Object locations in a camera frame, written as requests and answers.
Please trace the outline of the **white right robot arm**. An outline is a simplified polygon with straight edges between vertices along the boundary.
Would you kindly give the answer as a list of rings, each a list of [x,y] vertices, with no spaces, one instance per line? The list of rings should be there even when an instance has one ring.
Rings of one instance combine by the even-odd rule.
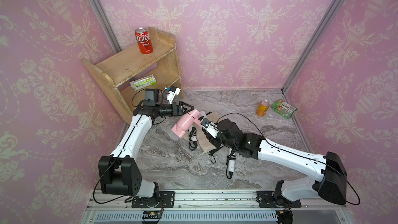
[[[229,119],[218,123],[203,119],[200,125],[212,143],[222,144],[245,158],[273,162],[305,175],[277,183],[273,197],[278,205],[316,196],[333,204],[347,204],[347,171],[338,154],[320,155],[277,144],[262,135],[244,133]]]

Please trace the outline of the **pink hair dryer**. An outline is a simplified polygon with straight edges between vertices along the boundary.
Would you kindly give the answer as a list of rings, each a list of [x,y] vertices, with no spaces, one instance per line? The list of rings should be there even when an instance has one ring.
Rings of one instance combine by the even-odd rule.
[[[192,110],[184,114],[172,127],[172,132],[174,132],[179,138],[182,138],[194,123],[200,125],[201,117],[206,117],[204,111],[199,112],[198,110]]]

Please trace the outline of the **beige hair dryer bag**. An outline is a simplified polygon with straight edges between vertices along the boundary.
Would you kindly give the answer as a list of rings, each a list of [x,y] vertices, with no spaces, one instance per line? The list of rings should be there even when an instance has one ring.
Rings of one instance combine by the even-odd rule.
[[[206,114],[207,119],[209,121],[216,121],[220,116],[217,112],[211,112],[210,114]],[[204,132],[201,128],[201,125],[197,125],[196,123],[193,124],[192,127],[195,127],[197,130],[196,138],[197,138],[197,144],[198,147],[200,147],[203,150],[203,153],[208,153],[211,152],[212,150],[216,150],[220,147],[222,147],[221,144],[219,145],[214,145],[216,141],[210,141],[213,139],[213,136],[211,136],[209,133]],[[183,136],[183,139],[189,141],[189,134],[190,134],[189,129]]]

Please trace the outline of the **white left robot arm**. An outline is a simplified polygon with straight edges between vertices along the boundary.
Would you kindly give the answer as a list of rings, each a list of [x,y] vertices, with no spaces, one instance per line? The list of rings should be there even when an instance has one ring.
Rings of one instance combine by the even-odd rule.
[[[174,97],[181,92],[180,88],[170,86],[165,90],[167,97],[160,89],[145,90],[145,98],[134,109],[124,137],[110,155],[100,158],[96,185],[101,187],[103,194],[141,198],[152,205],[160,202],[158,183],[142,178],[136,163],[138,152],[158,117],[182,116],[194,110],[193,106],[182,101],[174,102]]]

